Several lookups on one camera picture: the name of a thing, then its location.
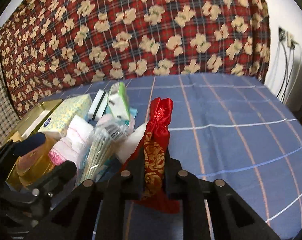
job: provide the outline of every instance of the white cable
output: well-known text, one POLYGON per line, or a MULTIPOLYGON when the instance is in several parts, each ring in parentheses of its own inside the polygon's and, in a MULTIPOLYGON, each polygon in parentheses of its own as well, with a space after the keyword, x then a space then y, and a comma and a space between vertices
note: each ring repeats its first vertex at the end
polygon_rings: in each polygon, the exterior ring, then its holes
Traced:
POLYGON ((289 93, 288 93, 288 95, 287 95, 287 98, 286 98, 286 100, 285 100, 285 102, 284 102, 285 105, 286 105, 287 100, 289 99, 289 96, 290 96, 290 94, 292 93, 292 90, 293 90, 293 88, 294 88, 294 86, 295 86, 295 83, 296 83, 297 78, 298 78, 299 71, 301 70, 301 64, 302 64, 302 47, 301 47, 301 45, 299 45, 299 44, 297 44, 297 45, 299 46, 299 49, 300 49, 300 51, 301 51, 301 57, 300 57, 300 59, 299 59, 298 70, 297 70, 297 74, 296 74, 294 83, 293 83, 293 85, 292 85, 292 87, 291 87, 291 89, 290 89, 290 91, 289 91, 289 93))

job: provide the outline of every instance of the red drawstring bag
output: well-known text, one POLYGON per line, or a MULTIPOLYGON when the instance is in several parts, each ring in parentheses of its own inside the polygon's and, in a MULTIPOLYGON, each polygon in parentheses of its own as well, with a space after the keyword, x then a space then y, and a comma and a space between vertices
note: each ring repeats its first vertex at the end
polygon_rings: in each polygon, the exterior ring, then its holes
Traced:
POLYGON ((165 152, 170 141, 168 125, 171 122, 173 101, 170 98, 155 98, 150 104, 150 120, 139 145, 123 164, 137 158, 139 149, 144 148, 145 190, 142 200, 137 203, 164 213, 179 213, 178 201, 169 200, 162 189, 164 177, 165 152))

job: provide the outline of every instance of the plastic bag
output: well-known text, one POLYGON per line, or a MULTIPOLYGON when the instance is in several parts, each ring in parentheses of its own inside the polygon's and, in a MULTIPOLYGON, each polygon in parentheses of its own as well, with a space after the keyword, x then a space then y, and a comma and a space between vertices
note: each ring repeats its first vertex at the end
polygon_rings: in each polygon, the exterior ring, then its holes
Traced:
POLYGON ((109 167, 115 149, 113 145, 128 136, 129 123, 111 119, 106 123, 97 125, 91 136, 92 144, 86 158, 79 184, 86 179, 98 181, 109 167))

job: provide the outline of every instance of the blue stripe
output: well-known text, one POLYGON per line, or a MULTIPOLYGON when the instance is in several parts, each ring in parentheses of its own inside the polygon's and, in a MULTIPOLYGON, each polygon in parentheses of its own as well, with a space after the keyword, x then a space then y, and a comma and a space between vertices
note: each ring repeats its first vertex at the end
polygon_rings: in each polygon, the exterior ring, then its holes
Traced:
POLYGON ((297 150, 295 150, 293 152, 290 152, 290 153, 287 153, 287 154, 285 154, 283 156, 280 156, 278 158, 275 158, 275 159, 272 159, 272 160, 269 160, 269 161, 266 161, 266 162, 263 162, 263 163, 255 164, 255 165, 252 165, 252 166, 248 166, 248 167, 245 167, 245 168, 240 168, 240 169, 235 169, 235 170, 229 170, 229 171, 222 170, 222 171, 218 171, 216 173, 200 174, 200 175, 197 175, 197 177, 203 177, 203 176, 212 177, 212 176, 216 176, 216 175, 223 174, 223 173, 235 173, 235 172, 239 172, 239 171, 250 170, 250 169, 257 168, 259 166, 263 166, 263 165, 266 165, 266 164, 278 161, 280 159, 283 159, 283 158, 285 158, 285 157, 287 157, 287 156, 289 156, 289 155, 291 155, 293 153, 298 152, 300 149, 302 149, 302 146, 300 148, 298 148, 297 150))

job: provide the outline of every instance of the blue bedsheet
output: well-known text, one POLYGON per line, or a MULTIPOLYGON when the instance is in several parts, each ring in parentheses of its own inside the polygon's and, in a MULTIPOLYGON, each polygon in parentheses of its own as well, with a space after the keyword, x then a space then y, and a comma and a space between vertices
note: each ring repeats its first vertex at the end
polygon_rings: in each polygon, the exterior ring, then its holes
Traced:
MULTIPOLYGON (((93 83, 48 99, 110 89, 93 83)), ((223 74, 142 77, 124 80, 136 127, 147 120, 150 101, 174 102, 169 150, 199 178, 224 179, 281 239, 302 227, 302 126, 258 80, 223 74)), ((161 214, 131 202, 124 239, 182 239, 182 215, 161 214)))

